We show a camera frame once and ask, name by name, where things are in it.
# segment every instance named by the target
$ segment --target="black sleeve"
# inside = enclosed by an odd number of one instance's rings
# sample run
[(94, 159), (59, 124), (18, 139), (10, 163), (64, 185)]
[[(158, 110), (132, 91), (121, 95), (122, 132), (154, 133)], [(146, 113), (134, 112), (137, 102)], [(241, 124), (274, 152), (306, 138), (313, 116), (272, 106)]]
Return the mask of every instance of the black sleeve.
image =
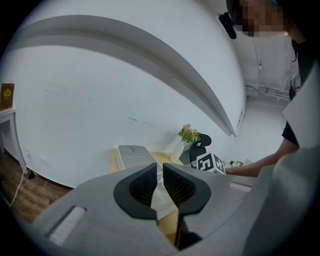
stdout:
[(292, 131), (288, 122), (286, 122), (285, 128), (282, 133), (282, 137), (284, 137), (285, 139), (287, 139), (288, 141), (292, 142), (293, 144), (295, 144), (299, 147), (296, 136), (295, 136), (294, 132)]

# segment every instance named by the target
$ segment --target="flower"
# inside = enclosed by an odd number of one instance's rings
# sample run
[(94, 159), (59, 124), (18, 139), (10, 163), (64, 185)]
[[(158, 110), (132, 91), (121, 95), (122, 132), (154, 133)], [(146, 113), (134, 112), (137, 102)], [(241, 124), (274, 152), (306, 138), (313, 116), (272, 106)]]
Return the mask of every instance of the flower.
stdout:
[(185, 124), (179, 131), (178, 135), (181, 140), (186, 143), (194, 143), (198, 140), (199, 133), (197, 129), (191, 129), (191, 124)]

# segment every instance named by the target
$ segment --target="person's arm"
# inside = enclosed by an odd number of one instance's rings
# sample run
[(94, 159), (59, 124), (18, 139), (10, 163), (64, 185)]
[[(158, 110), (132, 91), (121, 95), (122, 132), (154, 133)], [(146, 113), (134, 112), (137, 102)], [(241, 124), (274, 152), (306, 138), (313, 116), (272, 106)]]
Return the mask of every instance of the person's arm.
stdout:
[(274, 154), (245, 166), (226, 168), (225, 172), (229, 175), (257, 177), (263, 167), (275, 165), (281, 157), (294, 153), (298, 149), (299, 147), (297, 145), (284, 138), (279, 149)]

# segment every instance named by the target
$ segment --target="flower vase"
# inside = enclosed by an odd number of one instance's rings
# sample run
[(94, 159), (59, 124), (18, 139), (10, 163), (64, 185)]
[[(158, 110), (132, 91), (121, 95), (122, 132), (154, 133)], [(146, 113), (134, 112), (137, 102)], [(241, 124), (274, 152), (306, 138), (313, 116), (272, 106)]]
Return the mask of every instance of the flower vase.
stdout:
[(184, 151), (186, 143), (182, 140), (178, 142), (178, 144), (175, 146), (174, 151), (171, 155), (171, 162), (175, 163), (178, 161), (179, 157), (181, 156), (182, 152)]

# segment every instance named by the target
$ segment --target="wall outlet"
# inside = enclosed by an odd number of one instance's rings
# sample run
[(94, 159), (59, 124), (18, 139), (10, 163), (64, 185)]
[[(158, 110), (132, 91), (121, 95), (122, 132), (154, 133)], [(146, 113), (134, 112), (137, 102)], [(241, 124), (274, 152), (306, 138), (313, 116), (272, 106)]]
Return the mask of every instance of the wall outlet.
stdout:
[(31, 158), (30, 150), (28, 148), (25, 148), (25, 155), (27, 158)]
[(46, 167), (49, 166), (48, 161), (47, 161), (47, 159), (46, 159), (45, 157), (40, 156), (40, 159), (41, 159), (41, 164), (42, 164), (43, 166), (46, 166)]

